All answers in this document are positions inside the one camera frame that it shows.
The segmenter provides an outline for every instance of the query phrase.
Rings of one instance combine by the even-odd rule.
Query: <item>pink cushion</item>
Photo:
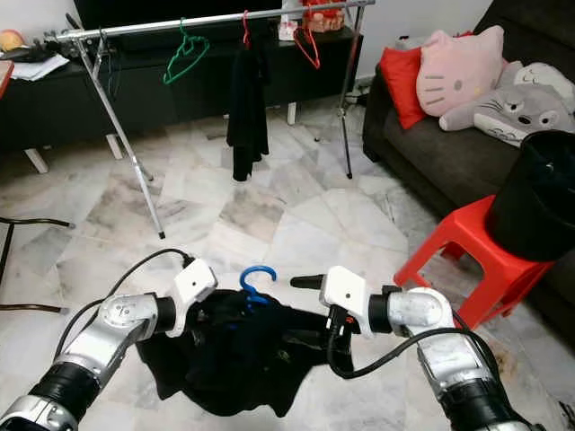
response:
[[[421,108],[440,117],[491,91],[503,67],[502,51],[503,29],[499,25],[465,38],[434,32],[421,47],[416,83]]]

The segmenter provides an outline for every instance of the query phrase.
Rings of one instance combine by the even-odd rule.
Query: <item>black cabinet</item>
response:
[[[338,94],[348,62],[350,29],[316,35],[322,67],[315,70],[293,42],[268,40],[269,105]],[[212,44],[197,66],[172,85],[162,77],[173,49],[122,52],[113,62],[119,90],[111,98],[130,131],[227,113],[229,84],[238,41]],[[104,61],[100,80],[107,87]],[[70,63],[34,82],[12,81],[0,103],[0,151],[64,145],[113,133],[82,65]]]
[[[108,122],[84,68],[68,64],[41,81],[8,84],[0,101],[0,151],[95,138],[106,134]]]

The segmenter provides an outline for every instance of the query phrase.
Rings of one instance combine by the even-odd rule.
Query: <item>metal rail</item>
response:
[[[267,11],[248,12],[246,18],[254,20],[257,18],[273,18],[275,16],[288,15],[292,13],[324,11],[327,9],[345,9],[349,7],[365,7],[375,4],[376,0],[349,0],[347,2],[336,2],[328,4],[316,4],[313,6],[295,7],[293,9],[269,9]],[[123,25],[120,27],[109,27],[96,30],[68,30],[62,34],[53,36],[58,42],[99,39],[102,35],[106,37],[121,36],[123,34],[148,33],[152,31],[162,31],[179,29],[182,27],[197,27],[200,25],[215,24],[219,22],[241,21],[243,13],[230,13],[227,15],[202,16],[199,18],[189,18],[183,20],[172,20],[164,22],[150,22],[146,24]]]

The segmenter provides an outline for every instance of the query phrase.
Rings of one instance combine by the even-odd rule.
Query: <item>floor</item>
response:
[[[279,280],[256,277],[256,286],[311,311],[325,312],[317,293],[289,288],[292,276],[341,264],[377,291],[392,281],[438,220],[383,165],[362,154],[360,107],[349,113],[354,178],[346,178],[338,129],[328,128],[326,140],[314,141],[329,123],[332,106],[333,100],[302,104],[293,127],[286,124],[284,110],[269,110],[270,155],[245,183],[231,178],[223,119],[133,136],[135,151],[155,176],[151,190],[164,241],[155,234],[130,164],[115,161],[104,139],[45,152],[50,166],[45,175],[35,173],[23,154],[10,155],[0,161],[0,214],[59,217],[76,228],[18,228],[0,301],[63,304],[75,311],[105,295],[131,264],[167,246],[206,259],[227,288],[238,287],[243,268],[271,265]],[[154,260],[121,292],[161,294],[178,264],[169,256]],[[468,259],[457,266],[434,259],[425,273],[456,306],[481,276]],[[47,370],[69,316],[0,313],[0,409]],[[500,361],[516,410],[550,431],[566,429],[557,401],[575,405],[573,352],[526,306],[480,333]],[[399,341],[395,336],[354,339],[356,366]],[[336,378],[326,366],[315,368],[282,419],[268,407],[217,418],[180,394],[159,401],[152,375],[131,349],[82,429],[447,431],[449,425],[414,349],[353,382]]]

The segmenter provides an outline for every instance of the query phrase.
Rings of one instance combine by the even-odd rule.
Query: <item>stuffed toy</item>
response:
[[[476,126],[514,146],[539,130],[574,132],[575,120],[551,85],[513,84],[521,68],[519,62],[508,64],[495,90],[449,110],[439,126],[445,131]]]
[[[503,29],[452,38],[435,31],[421,47],[415,92],[423,111],[441,117],[455,106],[490,92],[503,70]]]
[[[561,96],[569,112],[575,111],[575,85],[553,66],[545,63],[531,63],[520,68],[513,84],[551,85]]]

